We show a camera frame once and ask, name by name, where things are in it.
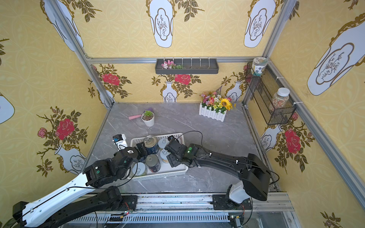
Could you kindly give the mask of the yellow small can front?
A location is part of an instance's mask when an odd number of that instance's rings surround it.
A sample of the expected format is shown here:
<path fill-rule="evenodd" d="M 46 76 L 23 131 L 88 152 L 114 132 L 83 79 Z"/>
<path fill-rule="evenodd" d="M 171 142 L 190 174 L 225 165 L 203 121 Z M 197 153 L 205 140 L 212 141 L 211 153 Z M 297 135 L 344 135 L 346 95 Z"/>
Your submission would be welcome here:
<path fill-rule="evenodd" d="M 166 151 L 165 149 L 162 149 L 160 151 L 160 157 L 162 159 L 162 162 L 169 163 L 168 158 L 167 158 L 168 155 L 170 155 L 170 153 L 168 151 Z"/>

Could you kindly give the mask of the yellow small can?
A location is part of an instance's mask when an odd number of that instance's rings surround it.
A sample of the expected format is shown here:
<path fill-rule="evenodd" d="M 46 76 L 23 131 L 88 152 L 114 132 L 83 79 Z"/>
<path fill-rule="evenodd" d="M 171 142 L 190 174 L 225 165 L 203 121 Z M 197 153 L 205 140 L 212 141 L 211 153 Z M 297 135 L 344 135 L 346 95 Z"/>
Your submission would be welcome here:
<path fill-rule="evenodd" d="M 162 149 L 160 151 L 160 157 L 162 159 L 162 162 L 169 163 L 168 158 L 167 158 L 168 155 L 170 155 L 170 153 L 168 151 L 166 151 L 165 149 Z"/>
<path fill-rule="evenodd" d="M 158 146 L 160 149 L 164 149 L 168 143 L 169 140 L 167 138 L 162 138 L 158 141 Z"/>

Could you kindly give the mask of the blue tin can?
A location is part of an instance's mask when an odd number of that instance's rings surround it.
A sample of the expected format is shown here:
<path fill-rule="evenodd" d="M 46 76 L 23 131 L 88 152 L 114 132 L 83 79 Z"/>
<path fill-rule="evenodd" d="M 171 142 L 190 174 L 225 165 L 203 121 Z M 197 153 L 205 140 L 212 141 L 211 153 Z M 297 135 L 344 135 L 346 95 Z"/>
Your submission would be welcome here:
<path fill-rule="evenodd" d="M 159 152 L 158 138 L 149 135 L 143 139 L 147 154 L 157 154 Z"/>

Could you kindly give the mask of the dark tomato tin can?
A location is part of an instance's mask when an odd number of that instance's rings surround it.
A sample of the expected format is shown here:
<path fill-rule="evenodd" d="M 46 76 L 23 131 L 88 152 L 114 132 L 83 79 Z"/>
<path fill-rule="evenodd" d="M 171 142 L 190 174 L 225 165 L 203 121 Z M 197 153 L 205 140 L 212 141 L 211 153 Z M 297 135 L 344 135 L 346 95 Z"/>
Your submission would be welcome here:
<path fill-rule="evenodd" d="M 145 165 L 153 173 L 157 173 L 161 169 L 161 164 L 156 154 L 148 155 L 145 159 Z"/>

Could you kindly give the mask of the white small can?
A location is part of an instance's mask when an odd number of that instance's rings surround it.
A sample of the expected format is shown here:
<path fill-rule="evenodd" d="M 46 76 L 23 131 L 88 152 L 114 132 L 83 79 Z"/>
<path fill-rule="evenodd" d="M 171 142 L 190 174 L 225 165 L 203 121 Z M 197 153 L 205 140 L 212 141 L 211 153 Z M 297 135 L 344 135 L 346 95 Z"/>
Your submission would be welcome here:
<path fill-rule="evenodd" d="M 135 163 L 132 167 L 131 177 L 140 177 L 147 175 L 147 168 L 143 162 Z"/>

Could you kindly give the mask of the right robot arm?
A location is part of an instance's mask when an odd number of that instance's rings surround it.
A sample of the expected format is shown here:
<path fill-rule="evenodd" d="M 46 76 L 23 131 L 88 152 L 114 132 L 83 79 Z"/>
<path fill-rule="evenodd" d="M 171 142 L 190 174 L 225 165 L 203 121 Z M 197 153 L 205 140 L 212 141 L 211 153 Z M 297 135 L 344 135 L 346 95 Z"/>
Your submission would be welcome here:
<path fill-rule="evenodd" d="M 240 180 L 228 190 L 228 199 L 237 204 L 253 198 L 266 201 L 270 185 L 270 170 L 254 154 L 237 157 L 217 153 L 205 149 L 197 144 L 186 146 L 178 139 L 169 136 L 168 144 L 164 148 L 170 154 L 167 156 L 171 167 L 184 164 L 192 167 L 208 167 L 228 173 Z"/>

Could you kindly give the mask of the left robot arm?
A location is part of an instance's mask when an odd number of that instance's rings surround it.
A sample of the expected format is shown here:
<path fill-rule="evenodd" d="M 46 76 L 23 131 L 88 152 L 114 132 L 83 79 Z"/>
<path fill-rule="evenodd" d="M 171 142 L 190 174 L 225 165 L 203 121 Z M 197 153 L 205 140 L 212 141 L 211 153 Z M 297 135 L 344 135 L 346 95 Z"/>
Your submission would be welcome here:
<path fill-rule="evenodd" d="M 133 164 L 147 155 L 139 143 L 124 147 L 112 158 L 95 161 L 69 183 L 34 202 L 20 201 L 13 206 L 17 228 L 57 228 L 83 215 L 124 206 L 114 181 L 127 176 Z"/>

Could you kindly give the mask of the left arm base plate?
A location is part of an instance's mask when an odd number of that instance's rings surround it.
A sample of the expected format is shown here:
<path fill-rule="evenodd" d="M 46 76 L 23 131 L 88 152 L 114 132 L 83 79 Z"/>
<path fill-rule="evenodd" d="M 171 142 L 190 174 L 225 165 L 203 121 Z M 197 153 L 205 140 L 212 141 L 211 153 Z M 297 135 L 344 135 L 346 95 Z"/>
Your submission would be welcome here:
<path fill-rule="evenodd" d="M 137 200 L 137 195 L 119 196 L 112 209 L 115 211 L 135 211 L 137 206 Z"/>

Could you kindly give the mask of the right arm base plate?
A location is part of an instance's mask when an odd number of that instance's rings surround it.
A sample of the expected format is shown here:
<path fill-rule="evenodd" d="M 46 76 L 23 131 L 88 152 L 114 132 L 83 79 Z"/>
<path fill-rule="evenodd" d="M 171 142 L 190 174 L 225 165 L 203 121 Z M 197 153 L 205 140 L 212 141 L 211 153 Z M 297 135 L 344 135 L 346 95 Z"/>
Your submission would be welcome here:
<path fill-rule="evenodd" d="M 251 210 L 252 201 L 250 199 L 244 200 L 242 203 L 235 203 L 230 200 L 228 196 L 223 194 L 212 195 L 212 202 L 214 210 Z"/>

